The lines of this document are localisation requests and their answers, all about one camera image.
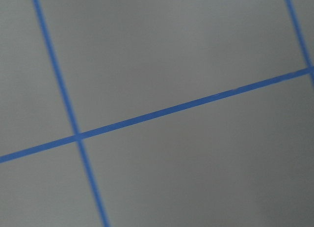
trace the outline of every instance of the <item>grid line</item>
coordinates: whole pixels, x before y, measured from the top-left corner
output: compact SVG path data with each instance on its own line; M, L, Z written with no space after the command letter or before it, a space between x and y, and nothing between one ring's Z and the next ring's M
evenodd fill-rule
M267 79L264 81L259 81L259 82L256 82L256 83L253 83L250 85L245 85L245 86L242 86L242 87L239 87L236 89L231 89L231 90L228 90L228 91L225 91L222 93L210 95L210 96L207 96L204 98L196 99L196 100L186 102L183 104L179 104L179 105L176 105L173 107L165 108L165 109L153 112L153 113L140 115L140 116L128 119L128 120L123 120L123 121L113 123L113 124L110 124L107 126L103 126L103 127L99 127L99 128L93 129L93 130L89 130L89 131L81 133L80 137L82 139L87 139L87 138L90 138L90 137L93 137L96 135L104 134L104 133L107 133L107 132L110 132L113 130L122 129L124 127L138 124L138 123L141 123L141 122L144 122L147 120L152 120L152 119L164 116L164 115L176 113L176 112L183 111L183 110L186 110L189 108L194 108L196 106L200 106L203 104L214 102L214 101L224 99L227 97L232 97L232 96L235 96L237 94L249 92L249 91L252 91L252 90L255 90L258 88L263 88L263 87L266 87L269 85L274 85L274 84L277 84L280 82L292 80L292 79L295 79L295 78L298 78L301 76L305 76L305 75L313 73L313 72L314 72L313 68L305 68L305 69L298 70L295 72L290 72L290 73L287 73L287 74L284 74L281 76L277 76L274 78L270 78L270 79ZM62 146L62 145L68 144L68 143L75 142L75 141L76 140L75 140L74 136L69 136L69 137L65 137L62 139L54 140L52 142L48 142L48 143L44 143L44 144L41 144L38 146L27 148L27 149L24 149L24 150L21 150L18 152L13 152L13 153L10 153L7 155L0 156L0 163L4 163L4 162L8 162L8 161L15 160L18 158L22 158L22 157L25 157L25 156L28 156L28 155L31 155L31 154L34 154L37 152L41 152L41 151L45 151L45 150L48 150L51 148L59 147L59 146Z
M37 15L38 23L39 23L39 26L42 31L42 35L46 44L46 49L48 51L50 62L52 64L53 72L55 74L55 78L57 80L57 83L60 89L61 97L63 99L63 104L66 109L68 119L74 133L74 139L78 146L80 158L82 160L82 163L85 169L85 173L86 173L86 176L87 176L87 179L88 179L88 182L89 182L89 185L90 185L90 188L91 188L91 191L92 191L95 203L96 203L96 207L97 207L100 219L104 227L110 227L109 220L106 216L105 207L103 205L103 200L97 187L96 178L93 174L92 166L89 161L88 154L86 152L85 144L82 138L80 137L79 125L78 125L78 122L74 113L74 108L71 103L70 95L67 91L67 88L66 88L63 76L62 76L62 71L57 60L57 56L53 47L52 39L48 31L48 27L45 21L42 7L40 5L40 1L39 0L32 0L32 1L33 1L33 6L35 9L36 15Z

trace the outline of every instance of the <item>blue stripe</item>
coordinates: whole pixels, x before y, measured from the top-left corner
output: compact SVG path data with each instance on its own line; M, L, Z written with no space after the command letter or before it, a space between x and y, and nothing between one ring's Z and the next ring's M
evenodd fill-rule
M296 16L296 12L295 12L295 9L293 7L292 0L285 0L285 1L286 1L287 8L289 10L290 18L291 18L291 21L293 23L294 31L295 31L295 34L297 36L297 39L298 39L298 42L299 42L299 45L300 45L300 48L301 48L301 51L303 54L304 61L306 63L306 66L308 68L312 68L313 64L311 61L311 57L310 57L308 48L307 48L306 43L305 43L305 39L304 39L302 30L301 30L301 26L300 26L298 18ZM312 83L314 84L314 72L313 71L310 73L310 76L312 79Z
M8 161L18 159L21 157L25 157L25 156L28 156L28 155L31 155L31 154L34 154L37 152L45 151L45 150L48 150L51 148L59 147L59 146L62 146L62 145L65 145L65 144L68 144L71 142L75 142L74 136L66 137L66 138L55 140L55 141L48 142L48 143L44 143L42 145L30 147L30 148L27 148L27 149L24 149L24 150L21 150L18 152L13 152L13 153L1 156L0 157L0 163L8 162Z
M134 117L134 118L131 118L128 120L120 121L120 122L117 122L117 123L114 123L111 125L107 125L104 127L100 127L100 128L94 129L94 130L89 130L89 131L86 131L84 133L81 133L80 137L82 139L90 138L90 137L104 134L104 133L107 133L107 132L110 132L113 130L121 129L121 128L130 126L130 125L138 124L138 123L141 123L141 122L144 122L147 120L155 119L157 117L161 117L164 115L168 115L168 114L176 113L176 112L183 111L183 110L186 110L189 108L193 108L193 107L196 107L196 106L199 106L202 104L214 102L214 101L224 99L227 97L231 97L231 96L234 96L237 94L249 92L249 91L252 91L252 90L255 90L258 88L277 84L279 82L288 81L288 80L291 80L294 78L298 78L298 77L310 74L312 72L313 72L312 69L306 68L306 69L298 70L295 72L287 73L287 74L277 76L274 78L270 78L270 79L267 79L264 81L256 82L256 83L246 85L243 87L239 87L236 89L228 90L228 91L225 91L222 93L214 94L214 95L211 95L208 97L204 97L204 98L196 99L196 100L193 100L193 101L190 101L187 103L179 104L179 105L176 105L176 106L173 106L170 108L162 109L162 110L159 110L159 111L156 111L153 113L148 113L148 114ZM33 154L36 152L44 151L44 150L47 150L50 148L54 148L57 146L61 146L61 145L64 145L64 144L67 144L70 142L74 142L74 141L75 141L74 136L71 136L71 137L66 137L66 138L60 139L60 140L55 140L53 142L45 143L45 144L42 144L42 145L39 145L36 147L28 148L28 149L25 149L25 150L22 150L19 152L10 153L10 154L1 156L0 157L0 163L7 162L7 161L10 161L13 159L20 158L20 157L24 157L24 156L27 156L27 155L30 155L30 154Z
M75 113L74 113L74 110L73 110L73 107L71 104L70 96L68 94L65 82L63 80L62 72L61 72L61 69L60 69L54 48L53 48L52 39L49 35L49 31L48 31L48 28L46 25L46 21L45 21L45 17L44 17L42 8L40 6L40 2L39 2L39 0L33 0L33 4L34 4L34 8L35 8L35 11L37 14L38 22L39 22L44 40L46 43L48 54L49 54L49 57L50 57L50 60L52 63L52 68L53 68L56 80L58 82L59 89L61 91L63 103L65 105L65 108L66 108L66 111L67 111L67 114L69 117L69 121L70 121L72 130L73 130L73 133L74 133L74 137L75 137L75 140L76 140L77 145L78 145L79 153L80 153L82 162L83 162L84 167L85 167L85 172L86 172L92 193L94 195L94 199L96 202L96 206L98 208L98 212L99 212L101 221L102 221L104 227L109 227L109 221L108 221L108 218L106 217L106 214L105 214L105 208L104 208L103 203L102 203L100 192L97 188L96 179L94 177L92 167L91 167L90 161L88 159L88 155L86 153L85 145L84 145L83 141L81 140L81 137L79 136L80 135L79 126L78 126L78 123L77 123L77 120L75 117Z

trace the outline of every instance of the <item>blue line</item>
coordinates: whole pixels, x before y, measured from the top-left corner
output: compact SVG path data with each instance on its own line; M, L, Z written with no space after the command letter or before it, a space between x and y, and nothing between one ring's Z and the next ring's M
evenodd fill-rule
M62 145L68 144L68 143L72 143L72 142L75 142L74 136L66 137L66 138L55 140L55 141L48 142L48 143L44 143L42 145L38 145L35 147L30 147L30 148L27 148L27 149L24 149L24 150L21 150L18 152L13 152L13 153L1 156L0 157L0 163L8 162L8 161L11 161L14 159L25 157L25 156L28 156L28 155L31 155L31 154L34 154L37 152L45 151L45 150L59 147L59 146L62 146Z
M65 82L63 80L63 76L62 76L62 72L53 48L53 44L52 44L52 39L49 35L49 31L47 28L47 24L45 21L45 17L42 11L42 8L40 6L40 2L39 0L33 0L33 4L34 4L34 8L38 17L38 22L46 43L46 47L48 50L48 54L52 63L52 67L53 67L53 71L56 77L56 80L58 82L60 91L61 91L61 95L62 95L62 99L63 99L63 103L65 105L68 117L69 117L69 121L72 127L72 130L74 132L74 137L75 140L77 142L78 145L78 149L79 149L79 153L82 159L82 162L84 164L85 167L85 171L86 171L86 175L92 190L92 193L94 195L94 199L96 202L96 206L98 208L98 212L101 218L101 221L103 223L104 227L109 227L109 220L105 214L105 208L104 205L102 203L102 199L101 199L101 195L100 192L97 188L97 183L96 183L96 179L94 177L93 171L92 171L92 167L90 164L90 161L88 159L88 155L86 153L86 149L85 149L85 145L80 137L80 130L79 130L79 126L75 117L75 113L71 104L71 100L70 100L70 96L68 94L68 91L66 89L66 85Z
M107 125L104 127L100 127L100 128L94 129L94 130L89 130L89 131L81 133L80 137L81 137L81 139L90 138L90 137L104 134L104 133L107 133L107 132L110 132L113 130L117 130L117 129L121 129L121 128L124 128L127 126L138 124L138 123L141 123L141 122L144 122L147 120L155 119L155 118L160 117L160 116L176 113L176 112L183 111L183 110L186 110L189 108L193 108L193 107L196 107L196 106L199 106L202 104L214 102L214 101L224 99L227 97L231 97L231 96L234 96L237 94L249 92L249 91L252 91L252 90L255 90L258 88L266 87L266 86L277 84L277 83L280 83L283 81L288 81L288 80L291 80L294 78L305 76L305 75L310 74L312 72L313 72L313 69L305 68L305 69L298 70L295 72L287 73L287 74L277 76L274 78L270 78L270 79L267 79L264 81L256 82L256 83L253 83L250 85L246 85L243 87L239 87L236 89L228 90L228 91L225 91L222 93L214 94L214 95L207 96L207 97L200 98L200 99L196 99L196 100L193 100L193 101L190 101L187 103L183 103L180 105L176 105L173 107L162 109L162 110L159 110L159 111L156 111L153 113L148 113L148 114L137 116L137 117L134 117L134 118L131 118L128 120L120 121L120 122L117 122L117 123L114 123L111 125ZM49 143L45 143L45 144L42 144L42 145L39 145L36 147L28 148L28 149L25 149L25 150L22 150L19 152L10 153L10 154L1 156L0 157L0 163L7 162L7 161L10 161L13 159L20 158L20 157L24 157L24 156L27 156L27 155L30 155L30 154L33 154L36 152L44 151L44 150L47 150L50 148L54 148L57 146L61 146L61 145L64 145L64 144L67 144L70 142L74 142L74 141L75 141L74 136L71 136L71 137L66 137L63 139L55 140L55 141L52 141Z
M290 18L291 18L291 21L293 23L295 34L296 34L296 36L298 38L299 45L300 45L300 48L301 48L301 51L302 51L303 58L304 58L304 61L306 63L306 66L308 68L312 68L313 64L312 64L312 61L311 61L311 57L310 57L308 48L306 46L305 39L304 39L302 30L301 30L301 25L299 24L299 21L298 21L295 9L293 7L292 0L285 0L285 1L286 1L287 8L289 10ZM310 76L311 76L311 79L312 79L312 83L314 85L314 72L313 71L310 73Z
M202 104L206 104L206 103L210 103L213 101L217 101L223 98L227 98L227 97L231 97L237 94L241 94L244 92L248 92L257 88L262 88L268 85L272 85L272 84L276 84L282 81L286 81L286 80L290 80L296 77L300 77L306 74L309 74L313 72L313 70L311 68L306 68L306 69L302 69L296 72L292 72L292 73L288 73L288 74L284 74L281 76L277 76L268 80L264 80L264 81L260 81L257 83L253 83L250 85L245 85L236 89L232 89L232 90L228 90L222 93L218 93L218 94L214 94L211 96L207 96L204 98L200 98L200 99L196 99L187 103L182 103L170 108L166 108L166 109L162 109L153 113L148 113L145 115L141 115L138 117L134 117L128 120L124 120L124 121L120 121L111 125L107 125L107 126L103 126L94 130L90 130L90 131L86 131L84 133L81 134L81 137L83 139L89 138L89 137L93 137L95 135L100 135L103 133L107 133L109 131L113 131L113 130L117 130L117 129L121 129L130 125L134 125L134 124L138 124L141 123L143 121L147 121L147 120L151 120L151 119L155 119L164 115L168 115L168 114L172 114L172 113L176 113L179 111L183 111L189 108L194 108L196 106L202 105Z

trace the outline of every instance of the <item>gray background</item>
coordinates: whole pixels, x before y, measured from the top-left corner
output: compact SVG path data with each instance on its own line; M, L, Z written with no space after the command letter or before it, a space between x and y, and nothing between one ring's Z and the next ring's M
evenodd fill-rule
M283 0L41 1L82 131L305 67ZM31 0L0 0L0 73L0 155L72 134ZM304 76L87 139L112 227L312 227L313 109ZM1 227L101 226L75 144L0 180Z

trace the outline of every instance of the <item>gray surface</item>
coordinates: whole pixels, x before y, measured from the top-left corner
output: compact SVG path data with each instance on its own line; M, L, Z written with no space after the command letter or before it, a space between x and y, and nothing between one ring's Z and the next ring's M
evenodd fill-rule
M295 0L309 43L312 1ZM283 0L42 6L83 131L305 67ZM71 129L31 0L0 15L4 155ZM312 226L313 105L302 77L87 139L112 226ZM100 226L74 144L0 180L0 226Z

